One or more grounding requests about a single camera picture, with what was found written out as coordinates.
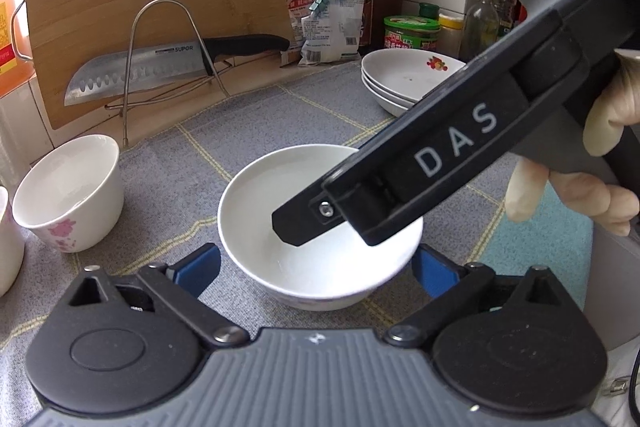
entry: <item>stacked plates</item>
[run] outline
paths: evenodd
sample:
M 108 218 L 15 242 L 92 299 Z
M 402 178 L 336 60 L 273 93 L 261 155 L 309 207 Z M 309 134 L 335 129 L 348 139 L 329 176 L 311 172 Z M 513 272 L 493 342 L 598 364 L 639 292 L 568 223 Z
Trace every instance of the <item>stacked plates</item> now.
M 464 65 L 434 52 L 388 48 L 362 59 L 362 82 L 384 110 L 400 116 Z

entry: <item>chef knife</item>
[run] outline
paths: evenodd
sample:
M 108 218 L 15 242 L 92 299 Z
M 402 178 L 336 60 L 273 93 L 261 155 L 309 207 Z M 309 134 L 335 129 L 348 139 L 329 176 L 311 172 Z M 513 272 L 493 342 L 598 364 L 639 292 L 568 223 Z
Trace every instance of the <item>chef knife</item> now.
M 211 60 L 216 57 L 243 57 L 266 51 L 286 51 L 289 41 L 269 34 L 203 39 Z M 65 105 L 100 100 L 124 93 L 127 52 L 92 58 L 71 78 Z M 131 57 L 129 92 L 156 89 L 180 80 L 212 75 L 198 41 L 139 48 Z

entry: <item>cable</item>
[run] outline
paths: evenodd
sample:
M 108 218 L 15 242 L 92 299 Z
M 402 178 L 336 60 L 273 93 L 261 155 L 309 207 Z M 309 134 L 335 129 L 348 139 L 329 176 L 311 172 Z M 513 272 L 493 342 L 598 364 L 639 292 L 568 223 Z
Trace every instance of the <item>cable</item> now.
M 640 426 L 640 411 L 638 410 L 638 404 L 636 403 L 636 385 L 638 384 L 638 368 L 640 368 L 640 349 L 636 355 L 636 361 L 634 362 L 634 368 L 631 371 L 631 379 L 629 380 L 629 412 L 631 418 L 637 426 Z

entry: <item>gray tablecloth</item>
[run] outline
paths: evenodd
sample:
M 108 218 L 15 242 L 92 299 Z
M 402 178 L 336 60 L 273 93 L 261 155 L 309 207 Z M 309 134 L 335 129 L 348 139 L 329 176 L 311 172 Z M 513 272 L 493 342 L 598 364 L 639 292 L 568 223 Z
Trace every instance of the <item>gray tablecloth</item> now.
M 31 339 L 82 266 L 132 273 L 151 261 L 176 261 L 218 242 L 220 196 L 236 172 L 265 153 L 304 143 L 358 146 L 390 121 L 360 81 L 358 64 L 226 100 L 122 154 L 122 217 L 96 247 L 61 254 L 28 235 L 20 275 L 0 299 L 0 425 L 16 427 L 39 404 L 24 374 Z M 426 217 L 424 239 L 464 263 L 478 258 L 502 218 L 513 169 L 505 156 Z M 405 269 L 370 298 L 343 311 L 312 313 L 268 298 L 226 255 L 201 299 L 255 333 L 260 326 L 388 327 L 427 300 Z

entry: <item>metal cutting board stand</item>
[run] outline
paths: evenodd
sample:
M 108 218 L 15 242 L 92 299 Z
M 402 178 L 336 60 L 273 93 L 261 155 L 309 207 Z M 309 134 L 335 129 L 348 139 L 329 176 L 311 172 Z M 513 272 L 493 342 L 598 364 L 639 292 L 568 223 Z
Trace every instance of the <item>metal cutting board stand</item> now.
M 16 9 L 14 10 L 14 13 L 11 16 L 11 42 L 12 42 L 12 47 L 14 48 L 14 53 L 15 55 L 17 55 L 17 57 L 19 57 L 21 60 L 26 60 L 28 62 L 33 62 L 33 57 L 30 57 L 29 55 L 24 55 L 23 53 L 20 52 L 20 50 L 17 47 L 17 43 L 16 43 L 16 39 L 15 39 L 15 31 L 14 31 L 14 23 L 15 23 L 15 18 L 18 15 L 18 12 L 20 11 L 20 9 L 22 8 L 22 6 L 24 5 L 25 1 L 22 0 L 22 2 L 20 4 L 18 4 L 18 6 L 16 7 Z M 184 89 L 179 90 L 178 92 L 173 92 L 171 94 L 165 95 L 165 96 L 155 96 L 153 98 L 150 98 L 148 100 L 141 100 L 139 102 L 129 102 L 129 81 L 130 81 L 130 76 L 131 76 L 131 56 L 133 54 L 133 43 L 136 37 L 136 27 L 138 26 L 138 22 L 140 20 L 140 17 L 142 17 L 142 15 L 152 6 L 156 5 L 156 4 L 161 4 L 161 3 L 170 3 L 170 4 L 175 4 L 176 6 L 179 6 L 180 8 L 182 8 L 182 10 L 184 10 L 184 12 L 186 13 L 187 17 L 189 18 L 189 22 L 191 23 L 191 27 L 193 28 L 194 33 L 196 34 L 197 38 L 198 38 L 198 42 L 200 44 L 200 48 L 202 50 L 202 53 L 204 55 L 205 60 L 207 61 L 207 64 L 209 65 L 209 68 L 211 68 L 211 71 L 213 72 L 213 76 L 204 76 L 204 77 L 200 77 L 200 78 L 196 78 L 195 80 L 192 80 L 191 82 L 186 84 L 186 87 Z M 131 35 L 129 38 L 129 49 L 127 51 L 127 62 L 126 62 L 126 68 L 125 68 L 125 83 L 124 83 L 124 93 L 122 96 L 122 101 L 121 102 L 115 102 L 115 103 L 107 103 L 106 105 L 104 105 L 104 108 L 107 110 L 113 110 L 113 109 L 117 109 L 119 110 L 119 116 L 122 117 L 122 147 L 126 148 L 129 146 L 129 136 L 128 136 L 128 132 L 127 132 L 127 115 L 129 112 L 129 109 L 131 107 L 136 107 L 139 105 L 150 105 L 152 103 L 160 103 L 160 102 L 167 102 L 168 100 L 173 100 L 174 98 L 178 98 L 179 96 L 182 96 L 184 94 L 187 94 L 188 92 L 191 92 L 195 89 L 198 89 L 200 86 L 203 86 L 204 84 L 213 84 L 213 78 L 216 79 L 217 83 L 218 83 L 218 87 L 220 88 L 220 90 L 222 91 L 222 93 L 225 95 L 225 98 L 228 98 L 229 92 L 226 90 L 224 84 L 222 83 L 222 80 L 220 79 L 220 74 L 224 73 L 225 71 L 228 71 L 230 68 L 233 68 L 234 65 L 231 64 L 228 60 L 223 60 L 224 64 L 227 66 L 224 70 L 222 71 L 218 71 L 216 69 L 215 64 L 213 63 L 213 60 L 211 60 L 211 56 L 209 55 L 209 52 L 207 51 L 206 46 L 204 45 L 204 41 L 202 40 L 202 36 L 200 35 L 200 32 L 198 31 L 198 28 L 196 26 L 196 23 L 193 20 L 193 16 L 191 15 L 191 12 L 189 12 L 189 9 L 180 1 L 177 0 L 153 0 L 147 4 L 145 4 L 142 9 L 138 12 L 138 14 L 136 15 L 136 18 L 133 20 L 133 24 L 131 25 Z

